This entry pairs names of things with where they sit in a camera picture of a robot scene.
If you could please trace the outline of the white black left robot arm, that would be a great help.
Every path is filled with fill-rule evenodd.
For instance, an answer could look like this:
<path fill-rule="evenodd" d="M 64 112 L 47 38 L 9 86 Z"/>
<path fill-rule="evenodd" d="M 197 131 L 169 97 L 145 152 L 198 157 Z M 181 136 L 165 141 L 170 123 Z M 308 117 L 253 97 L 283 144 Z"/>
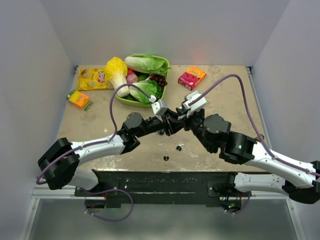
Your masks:
<path fill-rule="evenodd" d="M 50 190 L 71 185 L 85 189 L 92 196 L 99 196 L 104 184 L 92 171 L 80 165 L 106 156 L 123 155 L 140 145 L 139 138 L 163 130 L 167 136 L 182 129 L 178 113 L 167 109 L 161 116 L 144 119 L 138 112 L 130 113 L 115 135 L 82 142 L 59 138 L 42 155 L 37 164 Z"/>

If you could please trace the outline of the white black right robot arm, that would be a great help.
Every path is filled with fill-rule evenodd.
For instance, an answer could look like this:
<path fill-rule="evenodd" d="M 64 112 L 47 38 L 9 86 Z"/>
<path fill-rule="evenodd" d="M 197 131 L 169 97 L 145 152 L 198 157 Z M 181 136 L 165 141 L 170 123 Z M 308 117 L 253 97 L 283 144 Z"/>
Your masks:
<path fill-rule="evenodd" d="M 231 130 L 231 123 L 218 114 L 205 116 L 204 109 L 187 115 L 184 107 L 176 108 L 185 131 L 192 131 L 209 153 L 234 165 L 246 165 L 265 170 L 265 173 L 236 172 L 218 187 L 227 196 L 252 191 L 273 192 L 287 195 L 303 204 L 314 204 L 320 199 L 320 163 L 306 163 L 284 157 L 276 159 L 277 153 L 261 142 L 245 134 Z"/>

